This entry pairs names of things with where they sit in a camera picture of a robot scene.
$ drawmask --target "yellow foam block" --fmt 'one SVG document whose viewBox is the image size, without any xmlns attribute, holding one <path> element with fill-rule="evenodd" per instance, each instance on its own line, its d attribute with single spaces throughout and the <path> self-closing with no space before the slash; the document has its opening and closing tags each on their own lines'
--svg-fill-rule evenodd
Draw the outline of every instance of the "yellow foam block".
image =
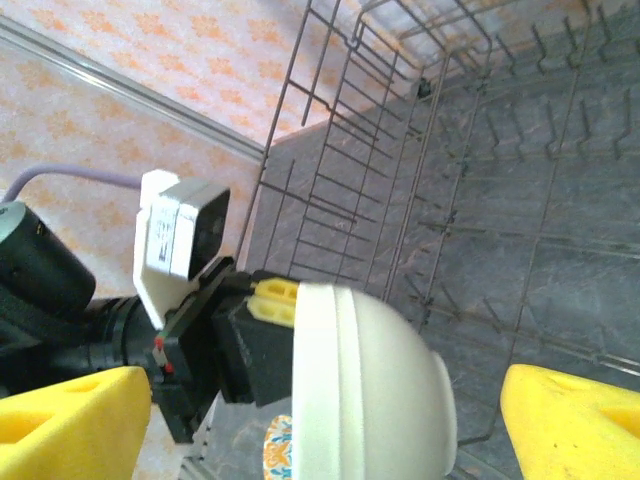
<svg viewBox="0 0 640 480">
<path fill-rule="evenodd" d="M 142 368 L 121 367 L 0 401 L 0 478 L 131 478 L 151 407 Z"/>
<path fill-rule="evenodd" d="M 513 365 L 500 403 L 525 478 L 640 479 L 640 394 Z"/>
</svg>

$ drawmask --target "white bowl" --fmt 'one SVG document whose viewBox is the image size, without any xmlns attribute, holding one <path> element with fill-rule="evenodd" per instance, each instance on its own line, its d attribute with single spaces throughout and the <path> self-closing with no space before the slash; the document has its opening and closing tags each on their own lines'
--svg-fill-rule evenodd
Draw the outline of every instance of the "white bowl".
<svg viewBox="0 0 640 480">
<path fill-rule="evenodd" d="M 456 455 L 447 369 L 364 293 L 301 283 L 293 353 L 293 478 L 431 479 Z"/>
</svg>

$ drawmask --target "metal edge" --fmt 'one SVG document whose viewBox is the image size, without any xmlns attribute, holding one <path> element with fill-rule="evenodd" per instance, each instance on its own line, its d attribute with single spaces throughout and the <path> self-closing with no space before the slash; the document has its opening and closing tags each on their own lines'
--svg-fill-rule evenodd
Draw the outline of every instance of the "metal edge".
<svg viewBox="0 0 640 480">
<path fill-rule="evenodd" d="M 0 15 L 0 43 L 35 55 L 76 78 L 151 110 L 260 163 L 265 148 L 232 129 Z"/>
</svg>

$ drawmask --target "wire rack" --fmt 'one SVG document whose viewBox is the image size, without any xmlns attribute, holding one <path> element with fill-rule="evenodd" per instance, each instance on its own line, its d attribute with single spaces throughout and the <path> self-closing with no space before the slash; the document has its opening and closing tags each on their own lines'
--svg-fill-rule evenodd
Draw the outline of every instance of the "wire rack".
<svg viewBox="0 0 640 480">
<path fill-rule="evenodd" d="M 309 2 L 269 143 L 291 90 L 303 124 L 313 103 L 329 121 L 270 145 L 256 196 L 250 266 L 364 289 L 440 352 L 458 411 L 452 478 L 521 476 L 499 411 L 514 362 L 640 385 L 640 4 L 578 2 L 557 28 L 490 33 L 494 9 L 516 3 L 425 17 L 380 0 L 345 31 L 339 2 Z M 365 21 L 389 8 L 406 20 L 396 40 L 431 52 L 421 61 Z M 326 35 L 303 84 L 312 22 Z M 463 22 L 464 44 L 446 41 Z M 332 39 L 344 58 L 325 98 Z"/>
</svg>

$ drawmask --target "patterned wall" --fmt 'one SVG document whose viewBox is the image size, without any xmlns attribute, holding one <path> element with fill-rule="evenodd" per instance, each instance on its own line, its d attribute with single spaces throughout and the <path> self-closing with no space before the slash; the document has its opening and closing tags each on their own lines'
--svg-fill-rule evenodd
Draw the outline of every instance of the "patterned wall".
<svg viewBox="0 0 640 480">
<path fill-rule="evenodd" d="M 0 44 L 0 192 L 25 167 L 72 163 L 131 175 L 165 168 L 229 185 L 223 245 L 233 253 L 259 167 Z M 60 176 L 20 197 L 94 272 L 101 295 L 130 293 L 138 194 Z"/>
<path fill-rule="evenodd" d="M 319 0 L 326 11 L 332 0 Z M 306 0 L 5 0 L 0 13 L 264 144 Z M 345 21 L 359 11 L 344 0 Z M 325 28 L 316 22 L 296 71 L 313 72 Z M 325 64 L 319 91 L 331 92 L 343 61 Z M 299 126 L 297 102 L 278 136 Z M 326 117 L 316 105 L 309 125 Z"/>
</svg>

